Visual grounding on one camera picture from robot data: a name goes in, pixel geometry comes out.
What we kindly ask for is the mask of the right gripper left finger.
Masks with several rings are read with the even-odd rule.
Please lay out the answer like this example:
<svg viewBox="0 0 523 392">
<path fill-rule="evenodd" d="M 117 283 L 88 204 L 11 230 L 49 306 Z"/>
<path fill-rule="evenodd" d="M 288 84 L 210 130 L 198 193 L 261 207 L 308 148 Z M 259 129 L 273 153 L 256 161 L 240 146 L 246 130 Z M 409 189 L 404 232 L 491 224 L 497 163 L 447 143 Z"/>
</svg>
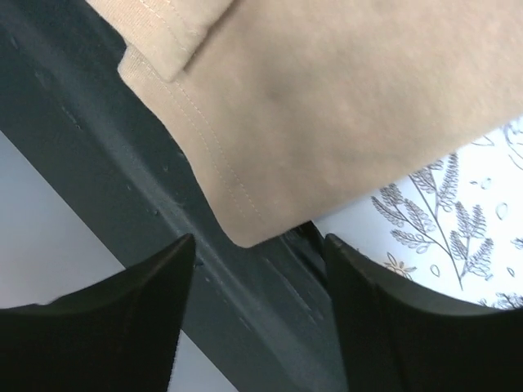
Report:
<svg viewBox="0 0 523 392">
<path fill-rule="evenodd" d="M 194 272 L 186 234 L 45 305 L 1 311 L 3 391 L 166 391 Z"/>
</svg>

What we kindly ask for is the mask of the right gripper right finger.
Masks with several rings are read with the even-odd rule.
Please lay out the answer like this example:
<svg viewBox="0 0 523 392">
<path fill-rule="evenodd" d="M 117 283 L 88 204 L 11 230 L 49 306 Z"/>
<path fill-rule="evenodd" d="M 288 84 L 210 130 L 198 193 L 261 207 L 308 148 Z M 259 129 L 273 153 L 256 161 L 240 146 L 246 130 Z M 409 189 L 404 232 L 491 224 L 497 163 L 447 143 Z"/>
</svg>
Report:
<svg viewBox="0 0 523 392">
<path fill-rule="evenodd" d="M 324 240 L 327 289 L 351 391 L 519 391 L 522 299 L 440 294 Z"/>
</svg>

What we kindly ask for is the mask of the beige t shirt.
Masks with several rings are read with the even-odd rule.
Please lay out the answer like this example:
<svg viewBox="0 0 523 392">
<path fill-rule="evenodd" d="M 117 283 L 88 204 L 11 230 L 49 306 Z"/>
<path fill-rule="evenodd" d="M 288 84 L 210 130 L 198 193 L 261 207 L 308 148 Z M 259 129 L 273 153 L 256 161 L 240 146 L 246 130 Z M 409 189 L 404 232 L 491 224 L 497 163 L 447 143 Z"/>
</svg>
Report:
<svg viewBox="0 0 523 392">
<path fill-rule="evenodd" d="M 519 1 L 94 1 L 118 73 L 252 247 L 522 112 Z"/>
</svg>

